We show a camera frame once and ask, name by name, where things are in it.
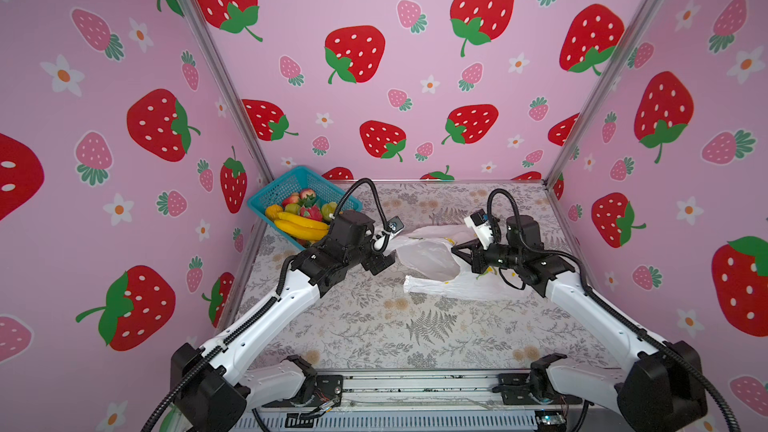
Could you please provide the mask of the white lemon print plastic bag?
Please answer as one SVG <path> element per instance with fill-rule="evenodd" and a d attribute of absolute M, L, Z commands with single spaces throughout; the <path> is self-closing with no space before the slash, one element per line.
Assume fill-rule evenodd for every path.
<path fill-rule="evenodd" d="M 531 295 L 530 288 L 518 290 L 505 284 L 519 282 L 514 273 L 501 276 L 488 268 L 475 274 L 470 264 L 451 252 L 453 246 L 471 238 L 470 229 L 463 225 L 442 225 L 402 232 L 391 239 L 387 250 L 406 269 L 404 291 L 469 301 L 512 301 Z"/>

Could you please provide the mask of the pink fake dragon fruit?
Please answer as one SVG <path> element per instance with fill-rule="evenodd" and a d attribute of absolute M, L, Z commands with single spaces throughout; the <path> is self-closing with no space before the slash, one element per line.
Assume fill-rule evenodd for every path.
<path fill-rule="evenodd" d="M 312 207 L 302 207 L 300 209 L 300 216 L 313 221 L 324 221 L 322 211 L 317 205 L 313 205 Z"/>

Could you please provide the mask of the yellow fake banana bunch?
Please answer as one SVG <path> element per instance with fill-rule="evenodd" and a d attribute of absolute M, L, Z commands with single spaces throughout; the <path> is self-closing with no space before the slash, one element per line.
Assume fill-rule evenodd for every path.
<path fill-rule="evenodd" d="M 312 219 L 304 218 L 288 212 L 279 212 L 274 225 L 289 236 L 309 242 L 323 239 L 329 232 L 329 225 Z"/>

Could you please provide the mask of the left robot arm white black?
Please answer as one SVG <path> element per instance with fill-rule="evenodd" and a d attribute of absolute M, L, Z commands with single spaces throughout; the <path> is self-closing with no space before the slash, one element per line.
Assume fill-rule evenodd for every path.
<path fill-rule="evenodd" d="M 346 209 L 345 193 L 338 202 L 328 234 L 314 245 L 285 259 L 275 289 L 223 332 L 197 349 L 188 344 L 172 356 L 171 385 L 143 425 L 151 431 L 170 406 L 196 431 L 227 431 L 245 411 L 248 367 L 290 322 L 362 266 L 372 275 L 394 262 L 386 251 L 400 225 L 384 213 L 383 228 L 362 212 Z"/>

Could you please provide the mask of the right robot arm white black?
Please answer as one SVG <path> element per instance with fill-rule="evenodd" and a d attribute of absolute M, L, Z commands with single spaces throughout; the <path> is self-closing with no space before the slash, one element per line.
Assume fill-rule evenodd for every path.
<path fill-rule="evenodd" d="M 582 262 L 574 255 L 546 250 L 539 225 L 517 206 L 506 220 L 493 213 L 492 190 L 483 209 L 466 218 L 474 239 L 452 248 L 473 272 L 490 266 L 512 270 L 531 288 L 576 319 L 617 361 L 618 370 L 580 364 L 562 353 L 534 361 L 523 385 L 501 384 L 500 393 L 523 393 L 540 404 L 560 396 L 580 398 L 619 414 L 635 431 L 678 431 L 704 418 L 714 403 L 730 431 L 741 426 L 723 394 L 704 375 L 701 358 L 684 341 L 671 343 L 641 327 L 615 308 L 589 284 Z"/>

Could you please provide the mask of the green fake pear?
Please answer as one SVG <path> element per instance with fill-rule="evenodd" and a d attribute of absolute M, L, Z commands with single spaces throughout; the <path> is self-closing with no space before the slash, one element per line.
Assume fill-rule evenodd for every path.
<path fill-rule="evenodd" d="M 337 208 L 336 202 L 325 203 L 321 207 L 321 214 L 325 222 L 331 222 L 333 220 L 336 212 L 336 208 Z"/>

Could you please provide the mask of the red fake strawberry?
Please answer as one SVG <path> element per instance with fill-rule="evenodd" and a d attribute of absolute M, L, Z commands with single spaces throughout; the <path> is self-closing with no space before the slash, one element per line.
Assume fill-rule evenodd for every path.
<path fill-rule="evenodd" d="M 304 189 L 299 194 L 301 196 L 300 202 L 302 204 L 314 203 L 317 199 L 316 192 L 313 189 Z"/>

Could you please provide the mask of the yellow fake lemon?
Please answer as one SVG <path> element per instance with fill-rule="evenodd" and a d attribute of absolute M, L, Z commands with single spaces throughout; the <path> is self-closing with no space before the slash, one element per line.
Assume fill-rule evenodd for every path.
<path fill-rule="evenodd" d="M 278 204 L 273 204 L 265 209 L 265 216 L 272 222 L 279 219 L 279 215 L 283 212 L 283 207 Z"/>

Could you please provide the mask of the teal plastic mesh basket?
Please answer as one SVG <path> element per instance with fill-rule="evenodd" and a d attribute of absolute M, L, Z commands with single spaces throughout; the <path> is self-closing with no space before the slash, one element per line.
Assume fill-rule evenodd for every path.
<path fill-rule="evenodd" d="M 325 217 L 322 211 L 330 213 L 326 204 L 338 205 L 344 193 L 342 188 L 320 174 L 298 166 L 264 186 L 247 201 L 247 205 L 295 248 L 303 249 L 304 245 L 308 245 L 306 240 L 296 239 L 274 224 L 272 218 L 277 219 L 277 207 L 288 208 L 288 212 L 323 222 Z"/>

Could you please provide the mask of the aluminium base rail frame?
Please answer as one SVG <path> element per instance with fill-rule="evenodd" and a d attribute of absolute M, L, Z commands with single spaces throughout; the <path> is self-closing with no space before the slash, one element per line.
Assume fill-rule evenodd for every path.
<path fill-rule="evenodd" d="M 311 392 L 248 410 L 237 431 L 627 431 L 617 413 L 528 391 L 526 369 L 320 370 Z"/>

